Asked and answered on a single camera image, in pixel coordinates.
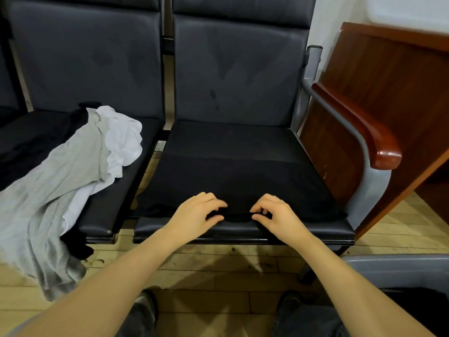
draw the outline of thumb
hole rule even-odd
[[[215,226],[218,222],[223,221],[224,219],[225,217],[223,215],[215,215],[210,219],[207,219],[206,220],[207,229],[211,228],[212,226]]]
[[[267,227],[268,230],[270,230],[270,228],[272,226],[272,221],[270,219],[268,219],[265,215],[254,214],[253,216],[251,216],[251,218],[255,221],[260,222],[262,225]]]

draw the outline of person's left arm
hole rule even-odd
[[[221,215],[206,220],[206,215],[220,207],[227,204],[212,193],[189,198],[166,226],[86,279],[17,336],[115,336],[145,283],[165,259],[223,220]]]

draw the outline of white object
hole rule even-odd
[[[374,23],[449,33],[449,0],[367,0],[367,10]]]
[[[110,106],[101,106],[96,111],[100,117],[109,119],[109,129],[105,136],[105,145],[109,149],[109,178],[106,181],[93,182],[77,190],[69,207],[62,216],[64,235],[72,228],[81,214],[90,195],[98,193],[123,176],[122,169],[134,162],[142,153],[142,123],[124,114],[115,112]]]

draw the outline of red-brown armrest pad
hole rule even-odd
[[[402,152],[396,138],[384,124],[332,88],[321,83],[314,83],[311,88],[363,136],[373,169],[392,170],[399,166]]]

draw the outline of black chair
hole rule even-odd
[[[8,151],[54,127],[84,101],[142,123],[143,153],[91,196],[74,229],[114,243],[165,122],[160,0],[7,0],[35,111],[0,129]]]
[[[9,37],[8,22],[0,16],[0,128],[26,113]]]
[[[222,211],[225,221],[194,243],[281,243],[250,218],[251,205],[264,193],[288,202],[332,250],[342,253],[354,243],[354,229],[382,196],[401,153],[385,127],[315,83],[322,48],[306,49],[314,5],[172,0],[176,121],[154,177],[138,197],[135,243],[201,191],[231,205]],[[364,152],[363,180],[344,211],[297,135],[311,94]],[[382,158],[390,163],[379,164]]]

